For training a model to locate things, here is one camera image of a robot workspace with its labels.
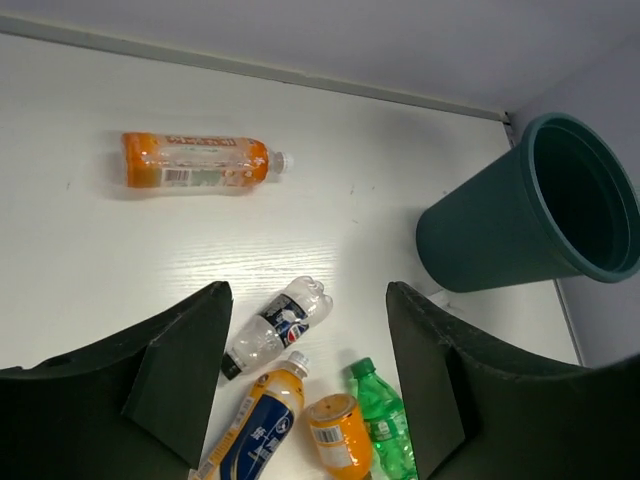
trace dark green trash can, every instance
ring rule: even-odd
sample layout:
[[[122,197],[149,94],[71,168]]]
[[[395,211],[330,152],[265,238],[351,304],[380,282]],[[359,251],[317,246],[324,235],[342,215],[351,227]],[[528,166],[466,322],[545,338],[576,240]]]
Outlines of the dark green trash can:
[[[454,292],[640,267],[640,211],[613,152],[564,114],[533,120],[519,145],[426,210],[418,253]]]

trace beverage container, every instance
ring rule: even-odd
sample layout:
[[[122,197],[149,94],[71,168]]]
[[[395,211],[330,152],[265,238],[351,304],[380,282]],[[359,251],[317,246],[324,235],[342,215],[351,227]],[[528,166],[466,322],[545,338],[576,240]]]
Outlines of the beverage container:
[[[257,480],[304,408],[309,360],[295,351],[279,370],[262,375],[231,427],[191,480]]]
[[[122,144],[127,185],[135,188],[254,187],[293,163],[291,156],[245,137],[128,132]]]
[[[356,399],[346,393],[324,397],[307,410],[316,448],[337,480],[368,478],[373,447]]]
[[[220,370],[232,380],[266,365],[324,320],[332,308],[333,299],[325,295],[322,283],[311,277],[296,278],[249,320],[222,357]]]
[[[402,399],[376,375],[369,357],[351,365],[351,372],[358,382],[358,403],[382,470],[390,480],[417,480]]]

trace white wall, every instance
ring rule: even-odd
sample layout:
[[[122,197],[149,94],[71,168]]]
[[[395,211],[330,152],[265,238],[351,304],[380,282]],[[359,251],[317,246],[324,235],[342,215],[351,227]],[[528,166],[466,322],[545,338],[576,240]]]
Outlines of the white wall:
[[[638,29],[637,0],[0,0],[73,28],[512,110]]]
[[[640,36],[614,49],[538,97],[513,116],[516,132],[548,111],[590,125],[640,185]],[[640,275],[616,285],[586,278],[562,282],[576,340],[587,365],[640,352]]]

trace white table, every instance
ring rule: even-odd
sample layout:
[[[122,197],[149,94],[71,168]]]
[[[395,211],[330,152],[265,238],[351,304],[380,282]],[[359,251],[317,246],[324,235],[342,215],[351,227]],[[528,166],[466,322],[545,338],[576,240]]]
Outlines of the white table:
[[[298,343],[308,401],[344,390],[342,370],[364,356],[398,386],[387,283],[434,289],[417,218],[508,149],[495,121],[35,40],[0,35],[0,65],[0,368],[108,336],[213,280],[233,289],[231,338],[309,274],[335,309]],[[113,185],[126,130],[251,135],[297,163],[247,197],[133,200]],[[576,362],[552,282],[452,303],[504,340]],[[216,392],[207,451],[253,378]],[[264,478],[326,478],[300,427]]]

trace green bottle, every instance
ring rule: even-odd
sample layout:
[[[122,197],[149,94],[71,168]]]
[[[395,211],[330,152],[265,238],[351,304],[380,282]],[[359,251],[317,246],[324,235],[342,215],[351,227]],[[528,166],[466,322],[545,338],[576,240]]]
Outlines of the green bottle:
[[[351,365],[351,372],[358,382],[358,403],[382,470],[391,480],[417,480],[402,399],[376,375],[369,357]]]

